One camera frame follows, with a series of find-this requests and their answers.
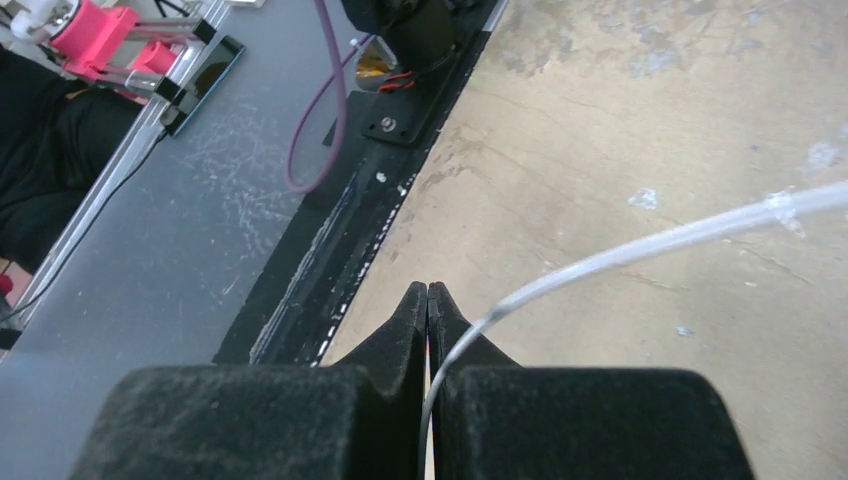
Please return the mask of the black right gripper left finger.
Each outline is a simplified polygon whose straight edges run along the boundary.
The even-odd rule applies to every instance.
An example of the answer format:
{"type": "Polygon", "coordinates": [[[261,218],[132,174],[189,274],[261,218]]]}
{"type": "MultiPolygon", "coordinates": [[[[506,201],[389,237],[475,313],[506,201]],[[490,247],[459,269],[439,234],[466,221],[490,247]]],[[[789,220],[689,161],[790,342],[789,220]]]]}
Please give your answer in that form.
{"type": "Polygon", "coordinates": [[[414,479],[427,288],[325,367],[171,366],[126,375],[75,479],[414,479]]]}

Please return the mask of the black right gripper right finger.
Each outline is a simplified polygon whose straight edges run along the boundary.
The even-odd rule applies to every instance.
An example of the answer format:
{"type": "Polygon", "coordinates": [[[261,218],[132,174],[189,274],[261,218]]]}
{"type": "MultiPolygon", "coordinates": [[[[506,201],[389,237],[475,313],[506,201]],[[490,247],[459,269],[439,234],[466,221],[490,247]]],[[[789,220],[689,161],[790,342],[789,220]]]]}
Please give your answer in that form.
{"type": "Polygon", "coordinates": [[[427,319],[439,479],[750,479],[721,395],[678,368],[522,366],[443,283],[427,319]]]}

